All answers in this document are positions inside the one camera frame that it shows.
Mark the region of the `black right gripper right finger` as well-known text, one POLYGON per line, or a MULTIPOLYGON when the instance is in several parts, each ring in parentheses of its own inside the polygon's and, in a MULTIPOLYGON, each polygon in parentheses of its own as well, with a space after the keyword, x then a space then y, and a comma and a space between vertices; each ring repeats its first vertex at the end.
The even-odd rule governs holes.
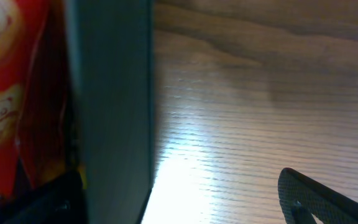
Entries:
POLYGON ((281 171, 278 196, 287 223, 358 224, 357 202, 294 169, 281 171))

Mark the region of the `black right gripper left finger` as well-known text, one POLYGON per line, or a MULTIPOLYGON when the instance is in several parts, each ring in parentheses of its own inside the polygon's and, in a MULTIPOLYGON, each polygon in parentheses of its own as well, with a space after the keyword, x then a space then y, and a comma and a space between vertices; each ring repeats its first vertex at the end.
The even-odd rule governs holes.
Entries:
POLYGON ((81 175, 71 170, 0 207, 2 224, 88 222, 81 175))

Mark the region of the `red Hello Panda box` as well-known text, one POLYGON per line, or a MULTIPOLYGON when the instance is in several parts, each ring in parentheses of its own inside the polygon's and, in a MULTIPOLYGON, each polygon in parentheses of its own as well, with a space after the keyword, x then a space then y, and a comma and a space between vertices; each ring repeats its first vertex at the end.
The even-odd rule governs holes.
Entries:
POLYGON ((65 171, 62 1, 0 0, 0 206, 65 171))

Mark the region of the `dark green box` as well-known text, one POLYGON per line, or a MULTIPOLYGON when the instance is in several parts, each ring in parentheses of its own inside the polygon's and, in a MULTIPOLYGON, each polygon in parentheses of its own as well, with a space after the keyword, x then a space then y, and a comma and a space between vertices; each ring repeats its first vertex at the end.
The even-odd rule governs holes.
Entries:
POLYGON ((90 223, 139 223, 154 177, 152 2, 65 2, 90 223))

